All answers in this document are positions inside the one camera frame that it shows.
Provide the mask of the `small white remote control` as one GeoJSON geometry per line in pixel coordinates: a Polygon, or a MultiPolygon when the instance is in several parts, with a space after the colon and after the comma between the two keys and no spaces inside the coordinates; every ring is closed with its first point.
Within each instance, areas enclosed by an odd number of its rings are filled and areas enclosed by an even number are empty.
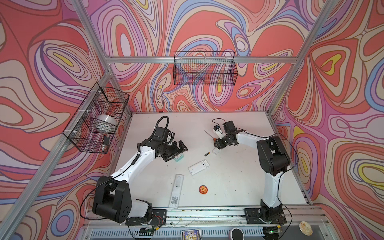
{"type": "Polygon", "coordinates": [[[196,175],[202,171],[204,171],[205,169],[208,169],[210,167],[210,164],[208,163],[207,160],[203,160],[203,161],[200,161],[192,166],[190,166],[188,168],[190,174],[193,176],[193,175],[196,175]]]}

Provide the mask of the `long white remote control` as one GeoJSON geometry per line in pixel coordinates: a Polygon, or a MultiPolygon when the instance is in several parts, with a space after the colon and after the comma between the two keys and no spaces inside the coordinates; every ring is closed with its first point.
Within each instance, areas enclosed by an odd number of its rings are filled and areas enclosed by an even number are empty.
{"type": "Polygon", "coordinates": [[[169,202],[170,209],[177,209],[179,206],[183,181],[184,181],[184,175],[177,174],[175,177],[171,198],[169,202]]]}

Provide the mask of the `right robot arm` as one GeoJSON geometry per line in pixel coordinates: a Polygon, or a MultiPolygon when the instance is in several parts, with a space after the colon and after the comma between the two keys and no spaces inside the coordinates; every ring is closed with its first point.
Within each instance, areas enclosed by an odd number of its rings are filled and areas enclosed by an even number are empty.
{"type": "Polygon", "coordinates": [[[246,145],[257,149],[262,170],[265,172],[265,188],[259,208],[245,209],[244,218],[248,224],[280,224],[287,222],[283,203],[280,200],[283,174],[288,172],[291,158],[280,137],[251,134],[235,127],[233,121],[219,125],[215,123],[213,132],[215,148],[221,150],[228,146],[246,145]]]}

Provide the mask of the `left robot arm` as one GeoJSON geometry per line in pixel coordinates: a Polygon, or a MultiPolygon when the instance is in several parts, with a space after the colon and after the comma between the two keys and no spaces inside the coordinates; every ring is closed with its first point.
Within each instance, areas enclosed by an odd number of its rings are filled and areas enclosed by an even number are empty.
{"type": "Polygon", "coordinates": [[[130,184],[155,159],[169,162],[188,151],[182,141],[174,140],[175,133],[168,126],[159,125],[162,120],[170,121],[168,116],[160,117],[151,135],[137,144],[136,154],[124,166],[111,176],[98,179],[91,192],[94,194],[92,212],[99,216],[99,220],[152,225],[154,220],[160,219],[154,215],[150,202],[132,198],[130,184]]]}

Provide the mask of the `mint green alarm clock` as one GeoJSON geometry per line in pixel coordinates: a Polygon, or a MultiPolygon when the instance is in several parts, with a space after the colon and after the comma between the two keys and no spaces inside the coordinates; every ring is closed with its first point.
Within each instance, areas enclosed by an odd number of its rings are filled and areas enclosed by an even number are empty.
{"type": "Polygon", "coordinates": [[[183,157],[184,157],[184,154],[179,154],[179,155],[177,155],[176,157],[175,157],[175,162],[177,163],[177,162],[179,162],[179,161],[181,161],[182,159],[183,159],[183,157]]]}

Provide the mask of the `red round badge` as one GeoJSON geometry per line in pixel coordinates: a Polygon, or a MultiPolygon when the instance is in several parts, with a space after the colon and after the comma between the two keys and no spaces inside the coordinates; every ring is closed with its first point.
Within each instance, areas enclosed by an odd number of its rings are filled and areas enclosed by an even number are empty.
{"type": "Polygon", "coordinates": [[[200,192],[202,195],[207,194],[207,193],[208,193],[208,187],[205,186],[205,185],[201,185],[201,186],[199,187],[199,192],[200,192]]]}

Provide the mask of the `small black item in basket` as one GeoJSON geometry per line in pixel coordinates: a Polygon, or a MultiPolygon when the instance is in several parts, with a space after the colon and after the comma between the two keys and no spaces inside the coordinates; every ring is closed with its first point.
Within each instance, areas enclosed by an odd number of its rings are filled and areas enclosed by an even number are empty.
{"type": "Polygon", "coordinates": [[[110,144],[110,137],[109,136],[106,136],[106,135],[104,135],[103,136],[103,147],[108,147],[109,146],[109,144],[110,144]]]}

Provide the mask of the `white roll in basket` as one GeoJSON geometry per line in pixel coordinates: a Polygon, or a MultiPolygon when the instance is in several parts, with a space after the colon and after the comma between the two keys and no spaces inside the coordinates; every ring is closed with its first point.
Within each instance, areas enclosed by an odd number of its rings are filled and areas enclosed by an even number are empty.
{"type": "Polygon", "coordinates": [[[117,120],[109,115],[98,115],[94,122],[96,130],[102,133],[114,133],[117,125],[117,120]]]}

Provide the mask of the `colourful printed card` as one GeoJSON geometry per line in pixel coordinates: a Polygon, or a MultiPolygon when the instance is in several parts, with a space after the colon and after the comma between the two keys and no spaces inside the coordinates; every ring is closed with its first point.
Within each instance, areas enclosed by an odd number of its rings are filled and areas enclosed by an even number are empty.
{"type": "Polygon", "coordinates": [[[182,231],[182,240],[201,240],[202,233],[200,229],[182,231]]]}

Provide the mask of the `beige round disc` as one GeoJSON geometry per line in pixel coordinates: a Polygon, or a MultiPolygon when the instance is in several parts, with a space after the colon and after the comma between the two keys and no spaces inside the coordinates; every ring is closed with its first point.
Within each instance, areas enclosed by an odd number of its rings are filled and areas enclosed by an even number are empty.
{"type": "Polygon", "coordinates": [[[305,236],[311,236],[313,234],[313,229],[308,222],[301,221],[299,224],[299,229],[305,236]]]}

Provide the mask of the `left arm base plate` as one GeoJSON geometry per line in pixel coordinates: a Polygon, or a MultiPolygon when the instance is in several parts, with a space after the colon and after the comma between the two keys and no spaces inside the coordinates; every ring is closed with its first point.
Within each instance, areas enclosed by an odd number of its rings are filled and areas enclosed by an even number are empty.
{"type": "Polygon", "coordinates": [[[128,218],[126,220],[126,226],[163,226],[166,224],[166,217],[166,209],[148,210],[142,218],[128,218]]]}

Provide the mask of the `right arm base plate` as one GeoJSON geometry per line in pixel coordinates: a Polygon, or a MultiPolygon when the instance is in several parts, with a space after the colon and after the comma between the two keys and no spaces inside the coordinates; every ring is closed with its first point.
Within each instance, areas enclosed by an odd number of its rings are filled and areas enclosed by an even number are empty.
{"type": "Polygon", "coordinates": [[[275,208],[261,207],[261,208],[246,208],[245,218],[247,224],[267,224],[267,225],[284,225],[287,219],[283,209],[278,206],[275,208]]]}

